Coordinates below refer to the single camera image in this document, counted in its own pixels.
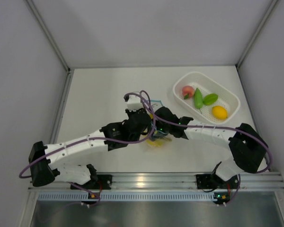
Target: white panel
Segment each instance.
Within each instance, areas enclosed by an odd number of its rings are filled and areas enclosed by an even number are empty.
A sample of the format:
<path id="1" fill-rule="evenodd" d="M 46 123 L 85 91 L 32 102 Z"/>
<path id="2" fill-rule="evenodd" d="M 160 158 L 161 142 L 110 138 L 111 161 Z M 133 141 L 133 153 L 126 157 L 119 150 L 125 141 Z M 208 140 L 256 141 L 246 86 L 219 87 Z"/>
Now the white panel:
<path id="1" fill-rule="evenodd" d="M 241 75 L 274 166 L 284 177 L 284 0 L 244 61 Z"/>
<path id="2" fill-rule="evenodd" d="M 270 0 L 35 0 L 71 67 L 237 63 Z"/>
<path id="3" fill-rule="evenodd" d="M 0 0 L 0 227 L 20 217 L 29 180 L 18 174 L 49 140 L 65 75 L 24 1 Z"/>

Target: plastic fruit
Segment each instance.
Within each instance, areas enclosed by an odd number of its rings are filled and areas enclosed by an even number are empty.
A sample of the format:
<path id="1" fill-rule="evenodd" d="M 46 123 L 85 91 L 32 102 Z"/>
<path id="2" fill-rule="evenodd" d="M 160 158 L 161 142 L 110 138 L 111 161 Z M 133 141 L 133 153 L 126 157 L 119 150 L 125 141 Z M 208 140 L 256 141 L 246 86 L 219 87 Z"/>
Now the plastic fruit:
<path id="1" fill-rule="evenodd" d="M 184 86 L 182 88 L 182 95 L 184 99 L 191 98 L 192 96 L 194 96 L 194 93 L 195 93 L 195 90 L 192 86 Z"/>
<path id="2" fill-rule="evenodd" d="M 203 106 L 203 98 L 202 98 L 202 93 L 198 88 L 195 90 L 194 101 L 195 101 L 195 108 L 201 109 Z"/>
<path id="3" fill-rule="evenodd" d="M 204 97 L 203 103 L 204 105 L 211 105 L 214 104 L 217 100 L 218 100 L 218 95 L 212 93 Z"/>
<path id="4" fill-rule="evenodd" d="M 213 115 L 220 120 L 224 120 L 227 118 L 227 111 L 224 107 L 217 105 L 213 107 Z"/>

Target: green pepper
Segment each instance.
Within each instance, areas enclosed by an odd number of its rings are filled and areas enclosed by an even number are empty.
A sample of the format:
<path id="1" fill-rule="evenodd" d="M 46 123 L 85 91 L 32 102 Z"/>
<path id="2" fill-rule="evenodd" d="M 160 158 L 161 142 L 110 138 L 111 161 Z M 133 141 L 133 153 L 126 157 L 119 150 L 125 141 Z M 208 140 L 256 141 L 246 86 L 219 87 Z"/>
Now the green pepper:
<path id="1" fill-rule="evenodd" d="M 203 106 L 203 98 L 202 98 L 202 93 L 198 88 L 195 90 L 194 101 L 195 101 L 195 108 L 201 109 Z"/>
<path id="2" fill-rule="evenodd" d="M 209 94 L 209 95 L 204 97 L 203 103 L 204 103 L 204 105 L 211 105 L 211 104 L 215 103 L 217 100 L 218 100 L 218 95 L 212 93 L 212 94 Z"/>

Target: red apple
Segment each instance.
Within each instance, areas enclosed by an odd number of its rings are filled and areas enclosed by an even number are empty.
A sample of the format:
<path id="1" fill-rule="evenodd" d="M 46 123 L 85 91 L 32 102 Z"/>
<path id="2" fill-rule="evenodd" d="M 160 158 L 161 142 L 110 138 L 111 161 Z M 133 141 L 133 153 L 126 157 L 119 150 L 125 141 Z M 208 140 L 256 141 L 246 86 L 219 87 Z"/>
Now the red apple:
<path id="1" fill-rule="evenodd" d="M 182 95 L 184 99 L 192 98 L 195 94 L 195 90 L 192 86 L 184 86 L 182 88 Z"/>

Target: white cable clip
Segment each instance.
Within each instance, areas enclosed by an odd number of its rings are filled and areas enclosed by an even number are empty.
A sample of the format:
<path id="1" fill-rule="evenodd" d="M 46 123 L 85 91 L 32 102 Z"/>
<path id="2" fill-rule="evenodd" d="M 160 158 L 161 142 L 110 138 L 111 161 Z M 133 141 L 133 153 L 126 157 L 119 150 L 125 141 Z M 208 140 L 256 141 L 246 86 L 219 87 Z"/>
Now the white cable clip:
<path id="1" fill-rule="evenodd" d="M 64 147 L 64 149 L 67 149 L 67 144 L 66 143 L 60 143 L 62 145 L 62 147 Z"/>
<path id="2" fill-rule="evenodd" d="M 215 141 L 214 141 L 213 132 L 214 132 L 214 130 L 216 129 L 216 126 L 217 126 L 217 125 L 214 125 L 214 126 L 213 126 L 213 130 L 212 130 L 212 141 L 213 141 L 214 144 L 215 144 Z"/>

